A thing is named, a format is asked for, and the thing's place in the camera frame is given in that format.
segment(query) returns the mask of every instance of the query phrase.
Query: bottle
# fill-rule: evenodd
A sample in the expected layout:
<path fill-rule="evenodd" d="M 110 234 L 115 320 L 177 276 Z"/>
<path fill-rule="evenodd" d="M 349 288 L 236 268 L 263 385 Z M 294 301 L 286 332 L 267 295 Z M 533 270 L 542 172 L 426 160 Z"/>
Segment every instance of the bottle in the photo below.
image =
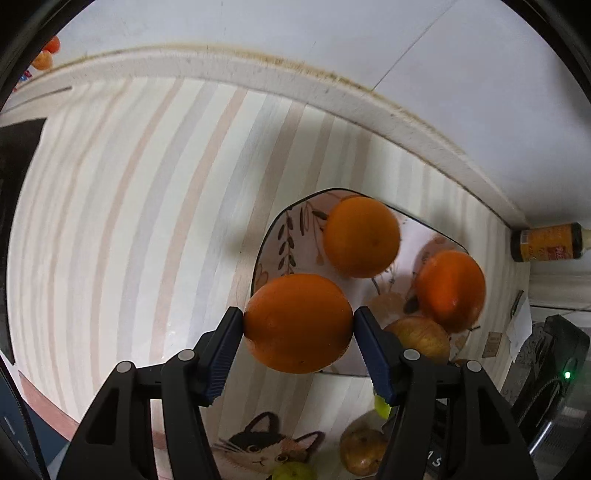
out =
<path fill-rule="evenodd" d="M 511 234 L 511 256 L 516 262 L 581 258 L 591 248 L 591 230 L 567 223 Z"/>

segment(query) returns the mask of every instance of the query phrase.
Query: orange fruit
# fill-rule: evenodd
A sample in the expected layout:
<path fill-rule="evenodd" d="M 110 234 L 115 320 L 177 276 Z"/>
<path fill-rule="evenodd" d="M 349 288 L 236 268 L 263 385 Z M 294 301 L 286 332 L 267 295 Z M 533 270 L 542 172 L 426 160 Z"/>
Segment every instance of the orange fruit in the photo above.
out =
<path fill-rule="evenodd" d="M 486 283 L 476 261 L 446 250 L 427 260 L 415 279 L 421 311 L 449 333 L 470 328 L 484 306 Z"/>
<path fill-rule="evenodd" d="M 434 362 L 445 364 L 449 359 L 451 347 L 447 332 L 430 318 L 403 317 L 384 330 L 396 335 L 404 348 L 414 348 Z"/>
<path fill-rule="evenodd" d="M 47 45 L 43 47 L 43 50 L 48 51 L 49 53 L 57 53 L 60 51 L 60 39 L 57 37 L 53 37 Z"/>
<path fill-rule="evenodd" d="M 353 335 L 353 311 L 327 278 L 293 274 L 276 278 L 252 296 L 244 337 L 262 364 L 291 374 L 327 367 L 345 353 Z"/>
<path fill-rule="evenodd" d="M 324 227 L 324 251 L 343 275 L 374 277 L 398 254 L 400 228 L 390 209 L 367 197 L 341 201 Z"/>
<path fill-rule="evenodd" d="M 51 53 L 48 51 L 42 51 L 35 57 L 35 60 L 33 60 L 31 65 L 40 71 L 49 70 L 51 67 L 53 67 L 53 58 Z"/>

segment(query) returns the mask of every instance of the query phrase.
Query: blue gripper pad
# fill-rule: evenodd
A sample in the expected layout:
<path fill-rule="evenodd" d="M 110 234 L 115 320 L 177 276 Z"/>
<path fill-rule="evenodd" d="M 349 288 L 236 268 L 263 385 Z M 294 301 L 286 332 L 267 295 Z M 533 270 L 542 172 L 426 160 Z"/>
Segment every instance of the blue gripper pad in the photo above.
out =
<path fill-rule="evenodd" d="M 374 384 L 375 392 L 388 405 L 394 405 L 396 392 L 392 387 L 392 370 L 400 364 L 402 347 L 398 339 L 384 332 L 367 307 L 359 307 L 353 320 L 353 334 L 363 361 Z"/>
<path fill-rule="evenodd" d="M 222 394 L 230 367 L 242 339 L 242 312 L 237 307 L 230 307 L 214 332 L 206 332 L 209 341 L 199 355 L 199 377 L 206 379 L 203 395 L 213 403 Z"/>

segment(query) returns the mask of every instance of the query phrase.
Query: red object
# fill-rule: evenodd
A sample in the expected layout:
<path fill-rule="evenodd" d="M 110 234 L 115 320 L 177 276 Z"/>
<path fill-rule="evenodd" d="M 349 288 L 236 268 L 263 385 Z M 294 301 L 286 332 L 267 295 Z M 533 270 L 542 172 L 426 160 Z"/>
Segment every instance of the red object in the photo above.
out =
<path fill-rule="evenodd" d="M 60 51 L 60 39 L 57 37 L 53 37 L 45 47 L 43 47 L 43 51 L 48 51 L 49 53 L 57 53 Z"/>

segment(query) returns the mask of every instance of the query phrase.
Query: yellow label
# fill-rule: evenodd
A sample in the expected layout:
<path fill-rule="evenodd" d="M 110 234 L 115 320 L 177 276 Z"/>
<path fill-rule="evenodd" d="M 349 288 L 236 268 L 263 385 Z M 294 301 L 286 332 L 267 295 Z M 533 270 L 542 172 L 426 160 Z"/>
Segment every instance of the yellow label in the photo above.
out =
<path fill-rule="evenodd" d="M 524 261 L 573 258 L 573 233 L 570 224 L 524 230 L 519 243 Z"/>

